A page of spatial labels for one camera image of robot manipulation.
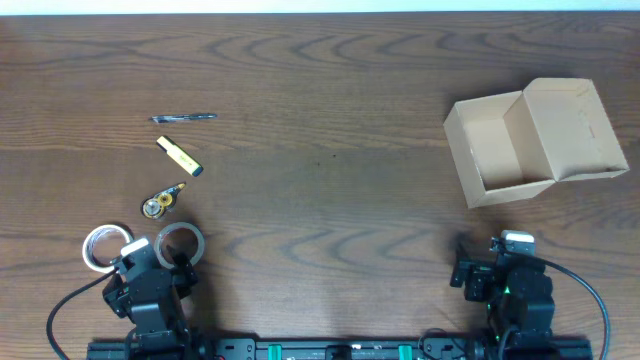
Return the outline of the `clear tape roll red-print core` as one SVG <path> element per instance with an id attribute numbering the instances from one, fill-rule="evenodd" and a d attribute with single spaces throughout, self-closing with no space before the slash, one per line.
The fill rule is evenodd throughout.
<path id="1" fill-rule="evenodd" d="M 190 264 L 196 265 L 204 255 L 205 251 L 205 238 L 202 232 L 193 224 L 187 222 L 176 222 L 167 225 L 164 227 L 156 236 L 156 239 L 153 244 L 153 249 L 156 254 L 156 257 L 160 263 L 160 265 L 166 269 L 174 269 L 176 267 L 176 263 L 169 263 L 165 256 L 162 254 L 162 245 L 164 243 L 165 238 L 177 231 L 177 230 L 189 230 L 195 237 L 197 241 L 197 249 L 193 257 L 190 258 Z"/>

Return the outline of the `white-core clear tape roll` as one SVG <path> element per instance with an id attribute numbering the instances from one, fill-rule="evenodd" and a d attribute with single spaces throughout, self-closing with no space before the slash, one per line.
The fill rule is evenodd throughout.
<path id="1" fill-rule="evenodd" d="M 129 244 L 133 241 L 133 235 L 130 231 L 126 230 L 124 227 L 116 225 L 116 224 L 105 224 L 100 225 L 93 229 L 85 238 L 82 245 L 82 258 L 85 265 L 98 273 L 109 273 L 114 270 L 114 266 L 111 264 L 106 264 L 100 262 L 94 256 L 94 248 L 96 244 L 105 239 L 109 234 L 118 234 L 123 238 L 126 244 Z"/>

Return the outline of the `yellow correction tape dispenser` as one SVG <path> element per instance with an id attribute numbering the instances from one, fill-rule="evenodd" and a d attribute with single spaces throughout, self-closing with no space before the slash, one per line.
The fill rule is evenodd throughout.
<path id="1" fill-rule="evenodd" d="M 152 220 L 162 218 L 176 205 L 178 195 L 185 187 L 186 183 L 181 182 L 146 198 L 140 206 L 142 215 Z"/>

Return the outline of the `cardboard box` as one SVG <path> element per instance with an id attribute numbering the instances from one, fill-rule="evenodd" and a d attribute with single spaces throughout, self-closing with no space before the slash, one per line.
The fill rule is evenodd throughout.
<path id="1" fill-rule="evenodd" d="M 537 78 L 521 91 L 457 101 L 443 126 L 470 208 L 629 169 L 590 79 Z"/>

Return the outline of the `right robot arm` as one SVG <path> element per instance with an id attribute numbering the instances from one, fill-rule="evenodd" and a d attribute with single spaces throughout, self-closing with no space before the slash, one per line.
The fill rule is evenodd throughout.
<path id="1" fill-rule="evenodd" d="M 494 238 L 492 262 L 474 260 L 462 245 L 450 285 L 464 290 L 464 298 L 487 306 L 487 325 L 501 350 L 535 343 L 550 334 L 555 312 L 553 284 L 545 265 L 534 258 L 536 246 Z"/>

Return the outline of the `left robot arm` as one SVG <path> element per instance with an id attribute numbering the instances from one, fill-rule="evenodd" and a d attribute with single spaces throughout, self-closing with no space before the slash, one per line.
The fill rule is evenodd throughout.
<path id="1" fill-rule="evenodd" d="M 174 256 L 170 269 L 160 264 L 152 245 L 127 245 L 115 259 L 115 275 L 102 291 L 106 304 L 135 325 L 138 347 L 133 355 L 182 355 L 191 346 L 191 332 L 181 300 L 191 294 L 198 277 L 188 257 Z"/>

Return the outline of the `yellow highlighter marker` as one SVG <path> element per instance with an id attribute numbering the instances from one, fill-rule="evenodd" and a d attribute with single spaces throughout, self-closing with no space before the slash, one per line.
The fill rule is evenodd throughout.
<path id="1" fill-rule="evenodd" d="M 156 144 L 191 176 L 197 177 L 202 173 L 202 165 L 169 137 L 160 136 Z"/>

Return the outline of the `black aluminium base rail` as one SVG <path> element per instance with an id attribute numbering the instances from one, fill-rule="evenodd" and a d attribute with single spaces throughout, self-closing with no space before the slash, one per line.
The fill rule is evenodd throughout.
<path id="1" fill-rule="evenodd" d="M 219 339 L 208 348 L 190 354 L 164 355 L 143 352 L 136 343 L 93 342 L 88 359 L 213 359 L 213 360 L 427 360 L 498 359 L 499 346 L 481 341 L 431 337 L 421 340 L 366 341 L 255 341 L 250 338 Z"/>

